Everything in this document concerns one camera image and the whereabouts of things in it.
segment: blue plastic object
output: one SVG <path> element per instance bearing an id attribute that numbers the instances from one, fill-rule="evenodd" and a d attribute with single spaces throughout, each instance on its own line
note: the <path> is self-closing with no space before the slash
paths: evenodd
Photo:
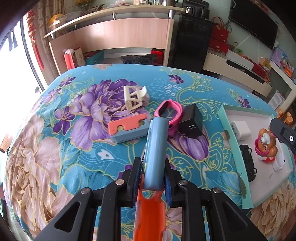
<path id="1" fill-rule="evenodd" d="M 144 124 L 139 126 L 136 129 L 132 129 L 129 131 L 122 130 L 122 131 L 118 131 L 114 135 L 110 135 L 111 140 L 114 141 L 115 143 L 120 143 L 120 142 L 146 136 L 149 129 L 149 121 L 146 119 L 146 120 L 143 120 L 143 122 Z"/>
<path id="2" fill-rule="evenodd" d="M 150 122 L 144 155 L 143 188 L 146 190 L 160 191 L 163 188 L 167 140 L 168 119 L 154 117 Z"/>

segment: metal screw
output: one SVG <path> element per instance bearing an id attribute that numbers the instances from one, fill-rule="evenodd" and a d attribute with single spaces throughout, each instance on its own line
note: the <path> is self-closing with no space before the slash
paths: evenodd
<path id="1" fill-rule="evenodd" d="M 213 192 L 216 194 L 220 194 L 222 192 L 221 188 L 213 188 Z"/>
<path id="2" fill-rule="evenodd" d="M 88 194 L 90 191 L 91 191 L 90 188 L 82 188 L 82 189 L 81 189 L 81 193 L 82 193 L 82 194 Z"/>
<path id="3" fill-rule="evenodd" d="M 188 184 L 188 182 L 187 182 L 187 180 L 182 179 L 179 181 L 179 184 L 182 186 L 186 186 Z"/>
<path id="4" fill-rule="evenodd" d="M 124 184 L 124 180 L 123 179 L 118 179 L 118 180 L 115 181 L 115 184 L 116 185 L 122 185 L 122 184 Z"/>

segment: television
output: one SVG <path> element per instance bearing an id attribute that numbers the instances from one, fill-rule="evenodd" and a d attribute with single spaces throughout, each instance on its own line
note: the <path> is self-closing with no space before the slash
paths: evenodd
<path id="1" fill-rule="evenodd" d="M 229 20 L 273 49 L 278 30 L 277 24 L 250 0 L 235 0 L 235 3 L 231 2 Z"/>

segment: floral bedsheet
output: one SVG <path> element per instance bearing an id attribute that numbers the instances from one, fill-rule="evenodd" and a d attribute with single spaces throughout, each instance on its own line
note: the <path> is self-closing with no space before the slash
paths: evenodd
<path id="1" fill-rule="evenodd" d="M 124 85 L 146 86 L 149 102 L 128 111 Z M 84 66 L 62 74 L 42 94 L 8 155 L 6 200 L 30 237 L 83 187 L 105 187 L 142 155 L 146 137 L 116 144 L 110 139 L 107 123 L 140 113 L 153 116 L 165 99 L 183 106 L 195 103 L 204 123 L 201 137 L 190 139 L 177 133 L 168 140 L 171 166 L 200 188 L 222 188 L 241 206 L 244 190 L 217 113 L 221 105 L 273 112 L 264 101 L 234 85 L 190 71 L 132 64 Z M 285 238 L 296 221 L 295 184 L 293 172 L 263 204 L 245 210 L 268 240 Z M 122 240 L 131 241 L 135 208 L 123 208 L 121 215 Z M 181 240 L 181 209 L 167 208 L 166 219 L 163 240 Z"/>

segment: curtain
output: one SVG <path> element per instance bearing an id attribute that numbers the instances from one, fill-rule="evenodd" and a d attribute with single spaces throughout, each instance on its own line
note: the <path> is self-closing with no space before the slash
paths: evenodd
<path id="1" fill-rule="evenodd" d="M 50 37 L 43 38 L 45 34 L 49 32 L 47 23 L 56 14 L 64 14 L 65 13 L 65 3 L 64 0 L 40 0 L 37 5 L 37 17 L 38 17 L 38 25 L 39 25 L 39 33 L 41 38 L 42 47 L 47 57 L 47 61 L 49 62 L 52 73 L 58 77 L 59 73 L 55 66 L 54 60 L 52 58 L 52 54 L 49 48 Z M 62 31 L 62 33 L 55 33 L 56 37 L 61 34 L 66 33 Z"/>

